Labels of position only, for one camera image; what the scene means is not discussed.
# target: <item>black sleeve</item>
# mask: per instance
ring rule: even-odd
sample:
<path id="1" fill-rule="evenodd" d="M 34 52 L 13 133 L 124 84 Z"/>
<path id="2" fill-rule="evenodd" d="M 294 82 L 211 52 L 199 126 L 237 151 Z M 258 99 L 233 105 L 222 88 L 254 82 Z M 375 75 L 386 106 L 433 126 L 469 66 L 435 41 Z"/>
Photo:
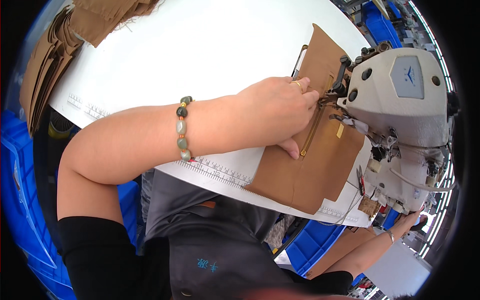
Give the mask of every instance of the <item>black sleeve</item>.
<path id="1" fill-rule="evenodd" d="M 348 288 L 352 285 L 353 276 L 347 271 L 335 271 L 323 273 L 311 280 L 290 270 L 283 271 L 294 283 L 302 285 L 302 289 L 309 294 L 315 295 L 347 295 Z"/>
<path id="2" fill-rule="evenodd" d="M 63 262 L 78 300 L 145 299 L 145 294 L 152 293 L 167 297 L 168 252 L 157 256 L 162 261 L 137 256 L 122 224 L 73 216 L 59 221 L 59 233 Z M 156 284 L 149 287 L 153 277 Z"/>

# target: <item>woman's arm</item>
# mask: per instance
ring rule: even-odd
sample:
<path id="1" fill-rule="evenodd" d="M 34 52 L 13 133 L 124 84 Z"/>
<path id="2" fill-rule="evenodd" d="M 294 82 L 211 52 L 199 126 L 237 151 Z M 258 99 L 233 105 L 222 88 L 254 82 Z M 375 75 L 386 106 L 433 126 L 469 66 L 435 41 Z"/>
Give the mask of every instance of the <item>woman's arm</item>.
<path id="1" fill-rule="evenodd" d="M 298 157 L 291 136 L 308 124 L 319 94 L 302 95 L 290 82 L 267 78 L 234 96 L 190 103 L 185 137 L 192 156 L 280 144 Z M 309 82 L 300 80 L 303 91 Z M 131 108 L 82 129 L 60 162 L 58 219 L 94 216 L 122 223 L 116 185 L 180 159 L 179 105 Z"/>
<path id="2" fill-rule="evenodd" d="M 420 215 L 420 211 L 421 210 L 408 216 L 403 215 L 403 217 L 390 228 L 395 241 L 410 230 L 410 227 Z M 360 273 L 370 268 L 380 257 L 382 257 L 390 246 L 392 246 L 390 235 L 386 232 L 381 233 L 350 251 L 350 253 L 334 263 L 324 273 L 347 271 L 352 274 L 353 278 L 356 278 Z"/>

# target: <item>workbench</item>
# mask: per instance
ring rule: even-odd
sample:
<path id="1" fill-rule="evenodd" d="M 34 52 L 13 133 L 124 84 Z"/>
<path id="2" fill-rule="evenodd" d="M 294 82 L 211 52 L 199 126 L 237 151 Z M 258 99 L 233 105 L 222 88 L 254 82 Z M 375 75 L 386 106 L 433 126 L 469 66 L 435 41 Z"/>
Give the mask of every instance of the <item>workbench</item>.
<path id="1" fill-rule="evenodd" d="M 319 25 L 354 59 L 368 42 L 329 0 L 175 0 L 149 16 L 133 19 L 97 47 L 87 43 L 58 81 L 49 103 L 83 128 L 124 109 L 178 103 L 185 95 L 213 99 L 238 93 L 270 76 L 289 76 L 301 47 Z M 367 227 L 356 168 L 366 170 L 365 138 L 336 202 L 325 199 L 309 215 L 244 190 L 253 179 L 263 148 L 197 157 L 199 163 L 172 162 L 157 169 L 202 188 L 286 214 Z"/>

